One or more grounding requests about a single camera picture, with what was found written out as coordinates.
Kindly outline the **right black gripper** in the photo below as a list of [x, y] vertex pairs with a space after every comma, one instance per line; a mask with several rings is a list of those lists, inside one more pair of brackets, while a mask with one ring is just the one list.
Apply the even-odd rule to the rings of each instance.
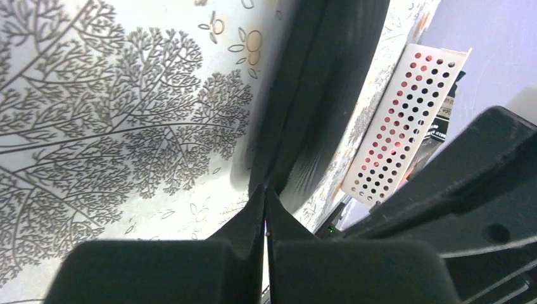
[[424, 241], [463, 303], [535, 303], [536, 124], [488, 108], [364, 219], [316, 235]]

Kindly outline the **black glasses case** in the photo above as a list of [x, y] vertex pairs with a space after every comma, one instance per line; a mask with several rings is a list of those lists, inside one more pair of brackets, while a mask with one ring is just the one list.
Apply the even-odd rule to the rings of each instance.
[[249, 190], [297, 212], [321, 183], [381, 36], [388, 1], [300, 1], [267, 98]]

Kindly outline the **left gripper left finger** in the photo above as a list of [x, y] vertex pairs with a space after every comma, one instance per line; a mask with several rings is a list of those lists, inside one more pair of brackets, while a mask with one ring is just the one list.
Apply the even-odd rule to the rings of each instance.
[[265, 188], [198, 241], [88, 241], [62, 263], [46, 303], [259, 303]]

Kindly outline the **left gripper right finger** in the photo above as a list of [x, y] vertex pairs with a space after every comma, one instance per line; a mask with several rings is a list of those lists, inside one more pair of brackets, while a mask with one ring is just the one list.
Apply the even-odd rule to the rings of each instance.
[[426, 243], [321, 240], [265, 191], [272, 303], [458, 303], [444, 262]]

